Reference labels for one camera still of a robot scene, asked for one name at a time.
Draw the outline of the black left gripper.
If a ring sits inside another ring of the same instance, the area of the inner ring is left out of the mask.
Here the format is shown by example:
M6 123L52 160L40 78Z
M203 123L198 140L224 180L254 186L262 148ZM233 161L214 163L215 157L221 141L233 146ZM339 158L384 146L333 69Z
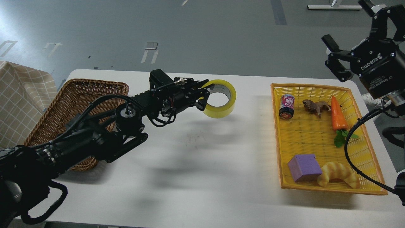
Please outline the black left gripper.
M175 84L172 79L165 79L161 85L166 86L161 89L163 94L162 115L171 115L173 112L178 114L193 106L204 111L211 91L215 88L215 84L209 79L202 81L186 79L185 84L181 85Z

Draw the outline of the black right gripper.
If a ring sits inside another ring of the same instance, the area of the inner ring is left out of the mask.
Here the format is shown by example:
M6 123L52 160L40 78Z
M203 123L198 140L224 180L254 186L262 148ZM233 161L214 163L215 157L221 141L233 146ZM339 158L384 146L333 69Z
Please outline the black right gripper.
M340 81L346 82L356 74L360 82L374 98L382 98L391 92L404 90L404 53L397 42L405 36L405 9L402 4L375 5L370 0L358 0L358 4L372 18L369 38L364 39L351 51L342 50L330 34L321 40L329 51L325 66ZM396 28L392 39L387 38L387 21ZM350 68L341 61L350 63Z

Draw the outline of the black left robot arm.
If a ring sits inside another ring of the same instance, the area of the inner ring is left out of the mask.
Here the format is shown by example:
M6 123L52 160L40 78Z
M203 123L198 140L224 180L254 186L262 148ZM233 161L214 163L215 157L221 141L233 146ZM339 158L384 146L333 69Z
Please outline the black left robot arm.
M15 217L25 224L47 220L64 202L67 187L55 179L87 157L111 163L148 139L143 117L156 127L190 107L204 111L216 85L208 79L171 79L160 69L149 90L133 97L104 95L67 124L55 139L1 150L1 227Z

